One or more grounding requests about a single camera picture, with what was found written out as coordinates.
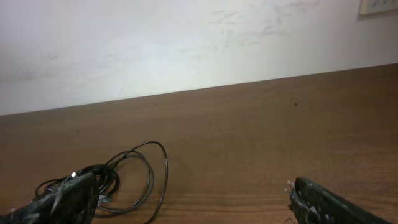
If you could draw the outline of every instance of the wall socket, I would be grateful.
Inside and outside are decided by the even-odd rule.
[[[398,0],[362,0],[361,15],[398,9]]]

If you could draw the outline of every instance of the wall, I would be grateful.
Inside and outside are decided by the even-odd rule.
[[[358,0],[2,0],[0,114],[398,62]]]

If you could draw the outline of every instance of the black cable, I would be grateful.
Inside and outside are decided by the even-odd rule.
[[[146,221],[144,224],[149,224],[152,223],[155,220],[156,215],[158,214],[160,207],[162,206],[162,202],[164,199],[164,195],[166,193],[166,186],[167,186],[167,179],[169,176],[169,165],[167,162],[167,155],[166,155],[166,151],[163,147],[163,145],[161,145],[161,143],[157,142],[157,141],[148,141],[148,142],[144,142],[134,148],[132,148],[131,150],[128,151],[123,151],[120,152],[119,154],[116,154],[115,156],[113,156],[108,162],[106,162],[105,164],[97,164],[97,165],[90,165],[82,170],[78,170],[76,171],[76,176],[81,176],[87,173],[94,173],[94,175],[97,175],[97,177],[99,177],[98,179],[98,185],[99,185],[99,192],[101,195],[110,197],[112,196],[113,193],[115,193],[120,186],[120,178],[118,173],[114,170],[116,168],[116,166],[118,166],[118,164],[123,160],[123,159],[128,159],[128,158],[137,158],[140,159],[141,161],[143,161],[147,168],[148,168],[148,180],[147,180],[147,185],[141,195],[141,197],[139,197],[139,199],[133,204],[131,205],[129,208],[125,208],[125,209],[117,209],[117,208],[108,208],[105,206],[102,206],[101,203],[99,202],[97,205],[97,208],[100,208],[102,210],[105,210],[107,212],[110,212],[110,214],[107,215],[94,215],[94,217],[96,218],[110,218],[110,217],[115,217],[117,215],[122,215],[124,213],[127,212],[131,212],[133,210],[136,210],[138,207],[140,207],[151,195],[153,189],[154,189],[154,184],[155,184],[155,175],[154,175],[154,171],[152,169],[152,167],[150,166],[150,164],[148,163],[148,161],[146,160],[146,158],[140,153],[137,152],[136,149],[140,148],[141,146],[145,146],[146,144],[157,144],[158,146],[160,146],[160,148],[162,149],[163,155],[164,155],[164,161],[165,161],[165,180],[164,180],[164,185],[163,185],[163,191],[162,191],[162,195],[160,196],[160,200],[159,203],[155,209],[154,214],[151,216],[150,219],[148,219],[148,221]],[[45,181],[43,183],[41,183],[35,190],[35,196],[37,198],[49,194],[50,192],[53,191],[53,187],[56,187],[57,185],[60,185],[62,183],[68,182],[69,180],[72,180],[72,176],[67,176],[64,178],[59,178],[59,179],[53,179],[53,180],[48,180]],[[44,186],[44,192],[42,194],[39,194],[39,190],[42,186]]]

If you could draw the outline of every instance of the wire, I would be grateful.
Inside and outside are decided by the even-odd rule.
[[[160,210],[160,207],[162,206],[162,203],[163,203],[164,195],[166,193],[167,179],[169,176],[169,165],[167,162],[166,151],[165,151],[163,145],[161,145],[161,143],[159,143],[157,141],[144,142],[144,143],[132,148],[131,150],[123,151],[123,152],[116,154],[105,164],[90,165],[82,170],[78,170],[75,172],[76,176],[81,176],[81,175],[84,175],[87,173],[94,173],[94,175],[99,177],[98,185],[99,185],[100,194],[104,195],[106,197],[110,197],[110,196],[112,196],[112,194],[114,194],[119,189],[120,178],[119,178],[118,173],[115,171],[115,168],[116,168],[116,166],[118,166],[118,164],[123,159],[128,159],[128,158],[140,159],[141,161],[143,161],[146,164],[146,166],[148,168],[147,185],[146,185],[142,195],[139,197],[139,199],[136,202],[134,202],[134,204],[132,204],[129,208],[117,209],[117,208],[109,208],[109,207],[102,206],[101,202],[99,202],[97,205],[97,208],[100,208],[102,210],[110,212],[110,214],[107,214],[107,215],[95,214],[94,217],[110,218],[110,217],[115,217],[117,215],[122,215],[127,212],[131,212],[133,210],[136,210],[138,207],[140,207],[149,198],[149,196],[151,195],[151,193],[154,189],[154,184],[155,184],[154,171],[153,171],[152,167],[150,166],[150,164],[148,163],[148,161],[146,160],[146,158],[140,152],[136,151],[141,146],[145,146],[147,144],[156,144],[156,145],[160,146],[160,148],[162,149],[163,155],[164,155],[164,162],[165,162],[165,180],[164,180],[164,184],[163,184],[162,195],[160,196],[160,200],[155,209],[154,214],[144,224],[152,223],[155,220],[155,218]],[[63,184],[65,182],[68,182],[69,180],[72,180],[72,178],[73,177],[69,175],[64,178],[48,180],[48,181],[41,183],[35,190],[36,198],[42,197],[43,195],[53,192],[55,187],[58,187],[60,184]],[[45,185],[44,192],[42,194],[40,194],[39,190],[44,185]]]

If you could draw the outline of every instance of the brown wooden surface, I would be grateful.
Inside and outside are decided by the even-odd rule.
[[[0,210],[148,140],[164,144],[170,166],[155,223],[282,223],[297,176],[398,222],[398,64],[2,116]],[[149,203],[93,223],[150,216],[164,164],[155,146],[141,152],[155,169]],[[137,197],[144,168],[120,168],[116,206]]]

